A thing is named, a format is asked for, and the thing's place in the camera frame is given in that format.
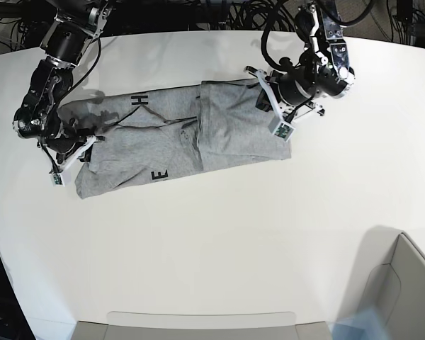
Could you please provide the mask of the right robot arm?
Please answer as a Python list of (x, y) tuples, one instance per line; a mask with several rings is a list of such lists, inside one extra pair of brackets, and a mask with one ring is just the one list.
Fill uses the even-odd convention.
[(56, 158), (49, 160), (58, 166), (86, 143), (88, 133), (77, 132), (75, 121), (64, 122), (58, 115), (61, 101), (78, 85), (73, 71), (88, 46), (98, 41), (115, 5), (114, 1), (50, 1), (56, 8), (52, 26), (41, 48), (40, 60), (32, 74), (30, 87), (21, 107), (13, 118), (13, 129), (23, 139), (35, 138), (40, 148)]

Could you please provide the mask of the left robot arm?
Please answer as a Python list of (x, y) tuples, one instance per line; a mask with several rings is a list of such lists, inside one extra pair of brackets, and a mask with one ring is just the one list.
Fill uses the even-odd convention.
[(268, 51), (271, 29), (279, 19), (285, 1), (277, 1), (270, 10), (261, 36), (261, 54), (271, 67), (263, 82), (277, 103), (293, 111), (311, 106), (321, 95), (340, 98), (353, 85), (355, 72), (350, 65), (343, 29), (354, 26), (362, 18), (344, 21), (335, 1), (306, 1), (296, 15), (288, 14), (296, 35), (304, 43), (297, 64), (289, 57), (275, 61)]

